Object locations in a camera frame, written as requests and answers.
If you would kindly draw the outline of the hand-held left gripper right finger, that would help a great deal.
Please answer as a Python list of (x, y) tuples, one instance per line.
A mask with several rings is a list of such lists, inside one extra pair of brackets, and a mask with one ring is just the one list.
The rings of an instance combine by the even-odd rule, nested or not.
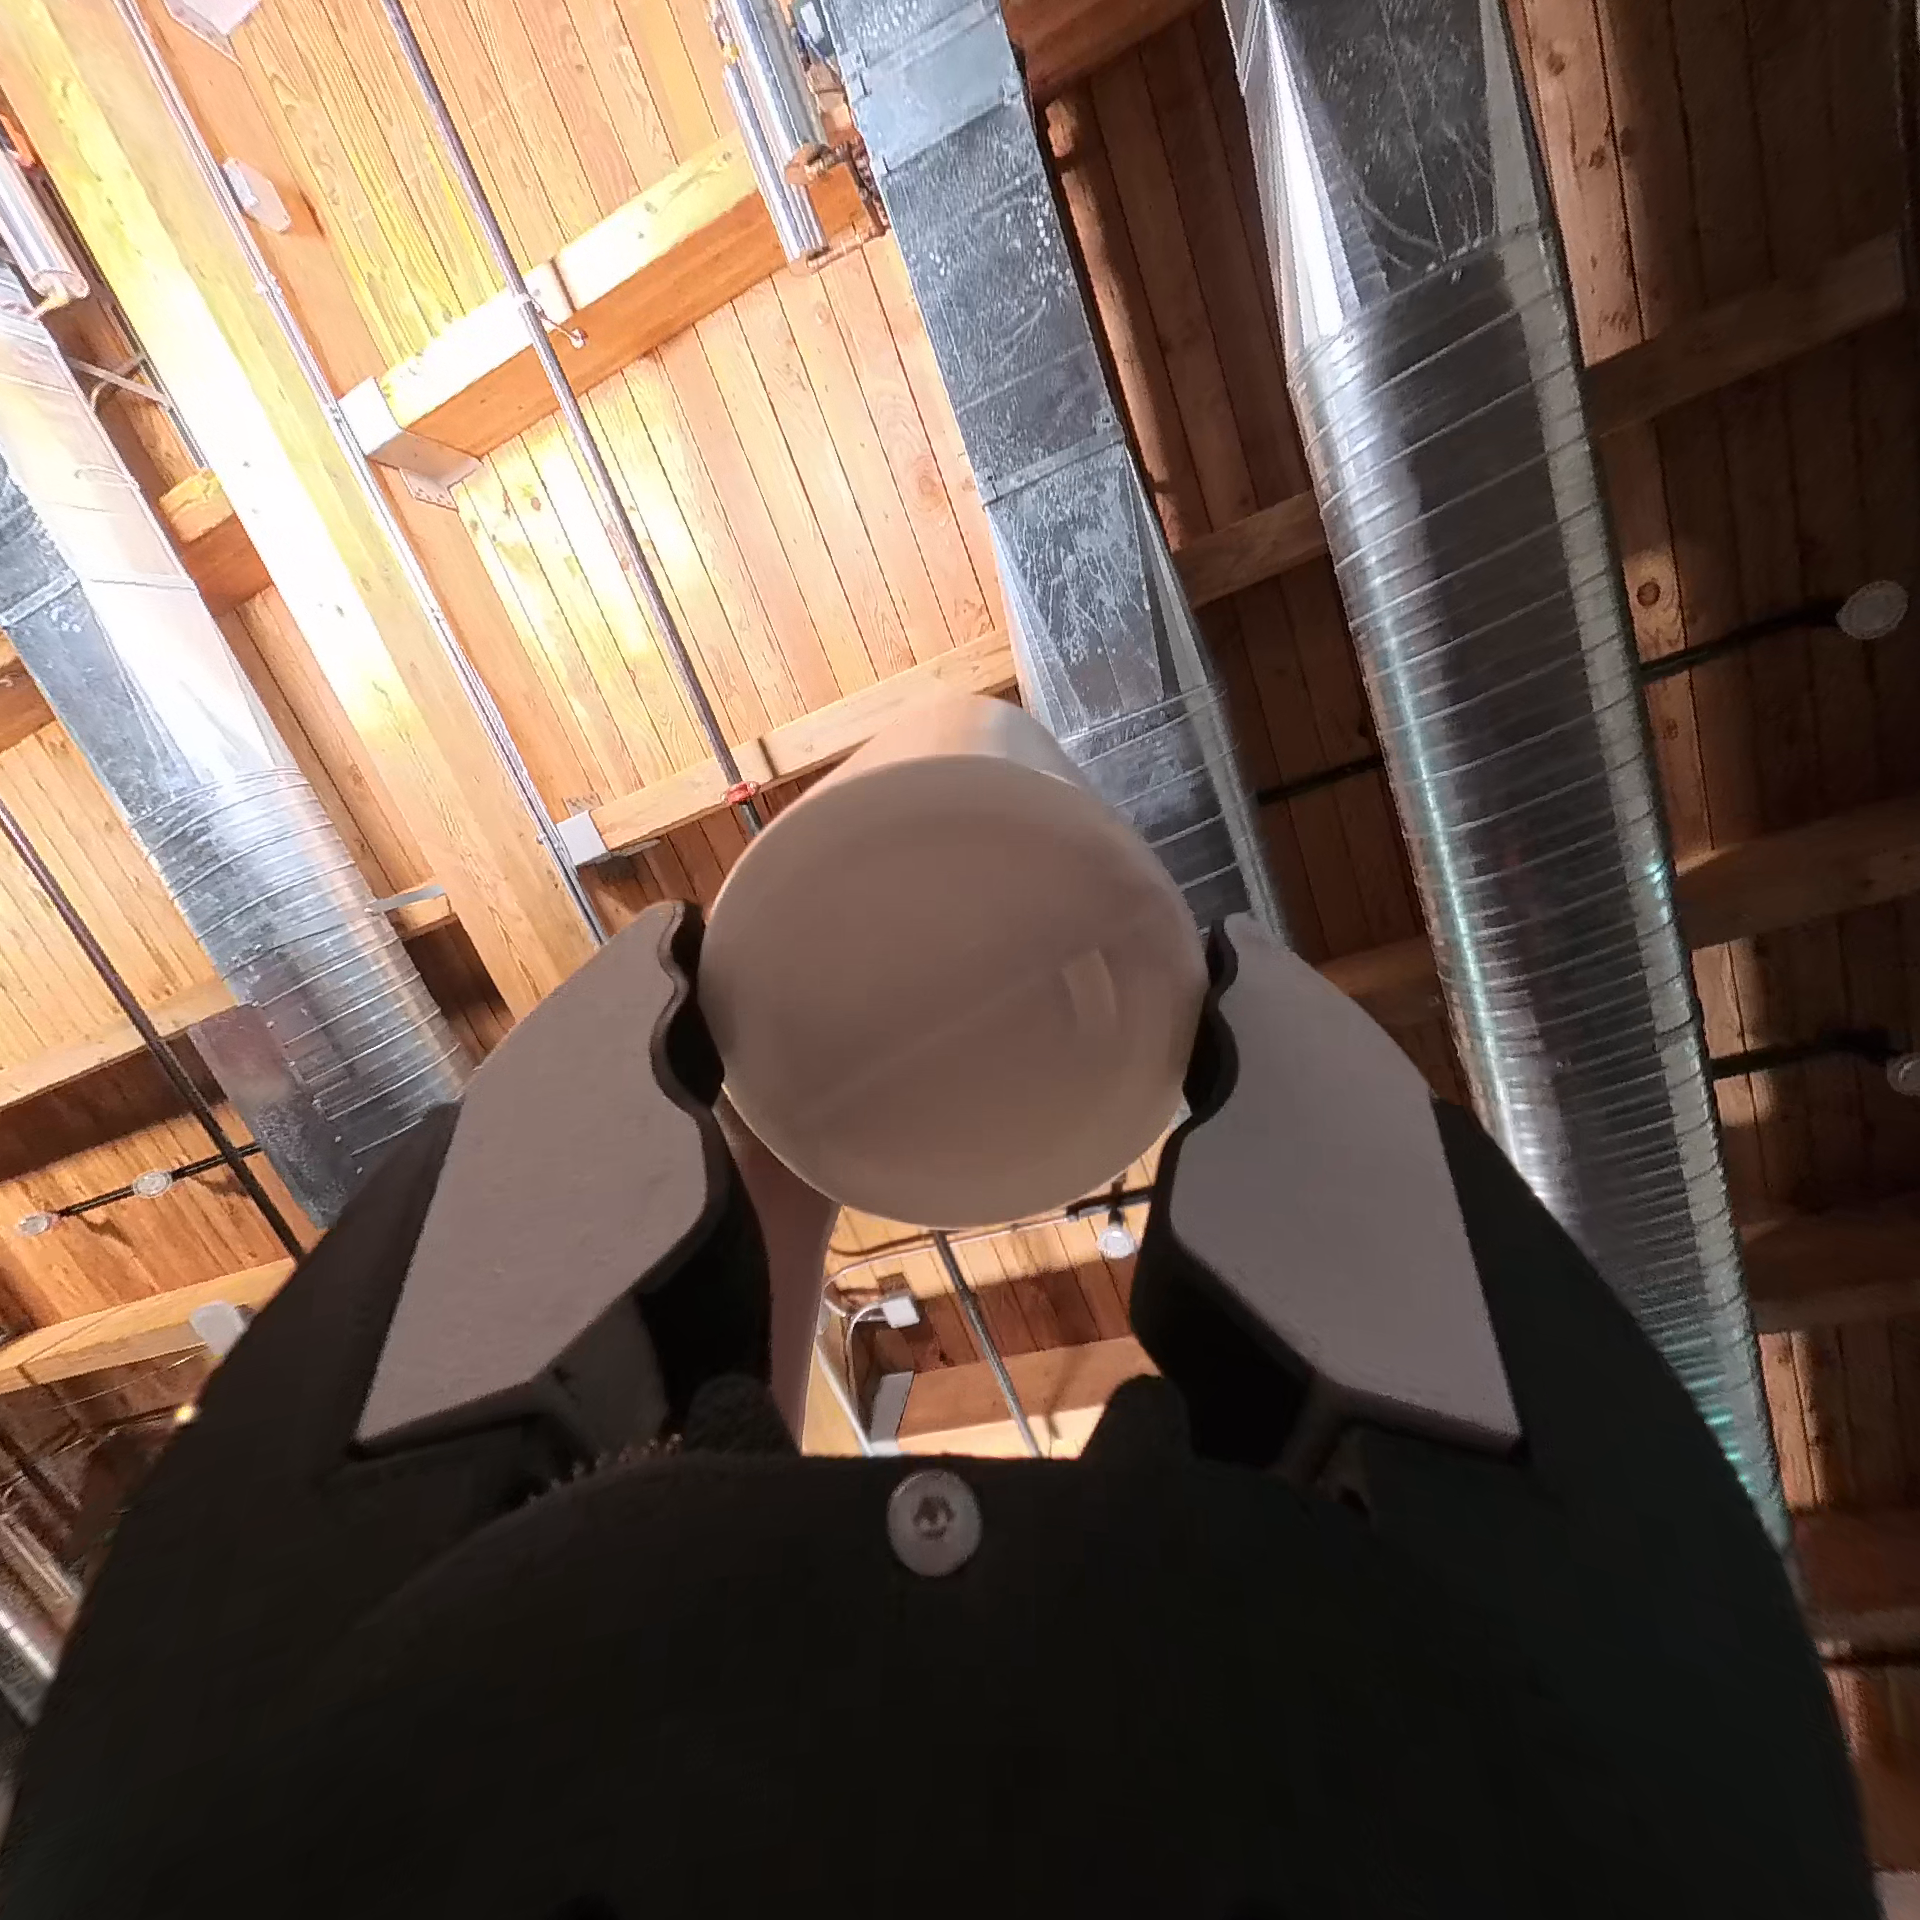
[(1514, 1448), (1520, 1412), (1426, 1077), (1258, 921), (1208, 997), (1133, 1279), (1196, 1448), (1336, 1448), (1354, 1424)]

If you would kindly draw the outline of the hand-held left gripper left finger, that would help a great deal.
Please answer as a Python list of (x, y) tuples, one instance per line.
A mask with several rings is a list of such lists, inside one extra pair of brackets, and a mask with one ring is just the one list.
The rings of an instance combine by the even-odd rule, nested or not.
[(362, 1406), (362, 1448), (540, 1427), (648, 1448), (739, 1369), (739, 1172), (693, 978), (643, 912), (476, 1072)]

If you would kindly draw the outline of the white bottle with black lid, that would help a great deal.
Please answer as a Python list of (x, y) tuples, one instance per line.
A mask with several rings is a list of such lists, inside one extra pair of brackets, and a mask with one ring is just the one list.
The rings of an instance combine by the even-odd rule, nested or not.
[(1166, 866), (1062, 743), (952, 693), (756, 833), (696, 999), (781, 1164), (850, 1210), (967, 1229), (1163, 1139), (1206, 979)]

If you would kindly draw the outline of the round silver ventilation duct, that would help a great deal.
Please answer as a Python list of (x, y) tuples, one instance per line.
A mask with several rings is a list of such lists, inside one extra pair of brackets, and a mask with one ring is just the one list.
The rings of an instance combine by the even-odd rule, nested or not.
[(1507, 6), (1226, 4), (1293, 409), (1471, 1102), (1791, 1522)]

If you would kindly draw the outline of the long silver spiral duct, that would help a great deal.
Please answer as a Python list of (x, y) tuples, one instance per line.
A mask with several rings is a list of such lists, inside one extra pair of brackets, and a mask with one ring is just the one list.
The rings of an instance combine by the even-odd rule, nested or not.
[(331, 1228), (467, 1053), (11, 266), (2, 288), (5, 634), (262, 1025), (271, 1164)]

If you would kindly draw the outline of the rectangular silver ventilation duct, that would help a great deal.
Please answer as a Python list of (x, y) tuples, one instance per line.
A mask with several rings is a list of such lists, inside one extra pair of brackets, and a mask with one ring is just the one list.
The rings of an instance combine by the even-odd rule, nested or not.
[(996, 4), (826, 4), (856, 131), (990, 524), (1025, 708), (1211, 926), (1283, 939)]

